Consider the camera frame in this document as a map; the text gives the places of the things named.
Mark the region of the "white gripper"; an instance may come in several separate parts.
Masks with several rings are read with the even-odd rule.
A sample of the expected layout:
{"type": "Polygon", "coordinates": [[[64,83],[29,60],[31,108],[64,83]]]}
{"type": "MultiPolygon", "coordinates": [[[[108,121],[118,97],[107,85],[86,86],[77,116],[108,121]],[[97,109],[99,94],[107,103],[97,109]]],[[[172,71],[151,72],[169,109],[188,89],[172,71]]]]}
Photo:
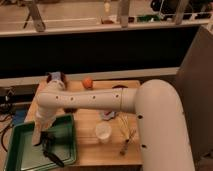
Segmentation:
{"type": "Polygon", "coordinates": [[[41,133],[49,128],[48,122],[35,121],[34,131],[32,135],[32,145],[36,146],[40,143],[41,133]]]}

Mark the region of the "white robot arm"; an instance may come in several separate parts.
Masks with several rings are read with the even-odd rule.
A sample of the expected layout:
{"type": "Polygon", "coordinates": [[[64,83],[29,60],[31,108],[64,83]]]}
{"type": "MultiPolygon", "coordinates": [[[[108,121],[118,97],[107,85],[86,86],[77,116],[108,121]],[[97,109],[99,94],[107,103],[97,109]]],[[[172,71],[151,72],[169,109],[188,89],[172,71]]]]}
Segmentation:
{"type": "Polygon", "coordinates": [[[176,89],[153,79],[137,88],[69,92],[53,80],[36,95],[36,130],[50,128],[60,108],[111,110],[137,116],[143,171],[195,171],[184,115],[176,89]]]}

